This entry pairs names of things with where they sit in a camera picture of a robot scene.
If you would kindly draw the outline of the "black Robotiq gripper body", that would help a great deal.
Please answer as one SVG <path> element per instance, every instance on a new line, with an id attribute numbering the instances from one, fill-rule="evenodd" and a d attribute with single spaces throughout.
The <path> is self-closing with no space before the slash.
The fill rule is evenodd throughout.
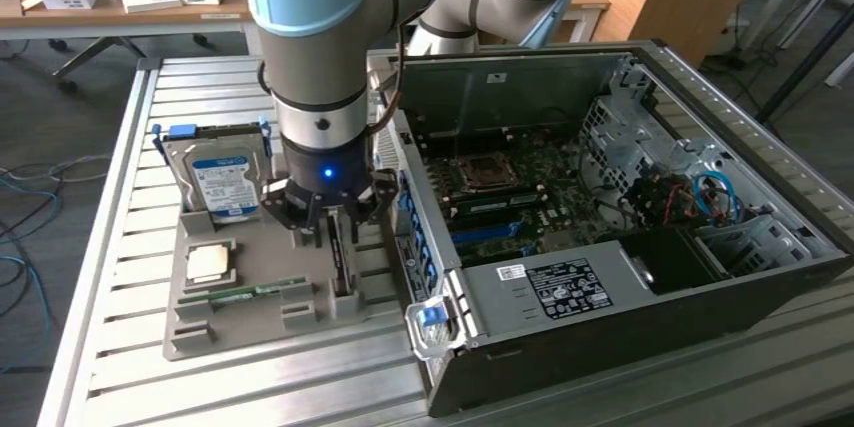
<path id="1" fill-rule="evenodd" d="M 288 173 L 285 199 L 295 208 L 307 208 L 315 195 L 324 205 L 356 202 L 371 187 L 367 165 L 367 136 L 360 134 L 348 143 L 331 149 L 309 149 L 281 138 Z"/>

